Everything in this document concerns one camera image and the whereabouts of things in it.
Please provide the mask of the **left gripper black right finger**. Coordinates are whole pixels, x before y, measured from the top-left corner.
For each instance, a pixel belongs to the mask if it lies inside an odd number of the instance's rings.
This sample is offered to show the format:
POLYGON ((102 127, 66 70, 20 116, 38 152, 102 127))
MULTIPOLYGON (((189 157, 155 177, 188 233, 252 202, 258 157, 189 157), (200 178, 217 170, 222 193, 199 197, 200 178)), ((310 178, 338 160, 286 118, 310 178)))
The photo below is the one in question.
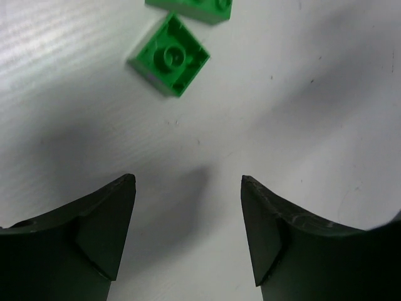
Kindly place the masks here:
POLYGON ((399 300, 400 221, 359 230, 311 213, 251 176, 241 205, 264 300, 399 300))

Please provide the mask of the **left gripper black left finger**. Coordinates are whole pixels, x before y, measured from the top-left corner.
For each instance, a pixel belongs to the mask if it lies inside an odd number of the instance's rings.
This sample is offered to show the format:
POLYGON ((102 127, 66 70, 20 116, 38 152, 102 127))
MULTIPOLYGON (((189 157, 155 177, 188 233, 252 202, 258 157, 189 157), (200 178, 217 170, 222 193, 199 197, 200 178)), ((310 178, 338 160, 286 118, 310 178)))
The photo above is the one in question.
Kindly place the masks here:
POLYGON ((1 300, 106 300, 135 203, 125 174, 45 214, 1 229, 1 300))

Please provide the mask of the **green lego brick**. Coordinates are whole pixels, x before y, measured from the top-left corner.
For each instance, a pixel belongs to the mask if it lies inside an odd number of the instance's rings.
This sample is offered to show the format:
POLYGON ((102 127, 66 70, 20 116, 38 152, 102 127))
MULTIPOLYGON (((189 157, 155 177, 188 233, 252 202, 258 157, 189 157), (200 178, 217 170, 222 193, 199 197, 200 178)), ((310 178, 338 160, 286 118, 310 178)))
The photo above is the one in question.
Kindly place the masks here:
POLYGON ((215 25, 230 20, 231 0, 145 0, 145 4, 215 25))
POLYGON ((127 65, 166 97, 181 97, 210 58, 174 12, 161 19, 134 48, 127 65))

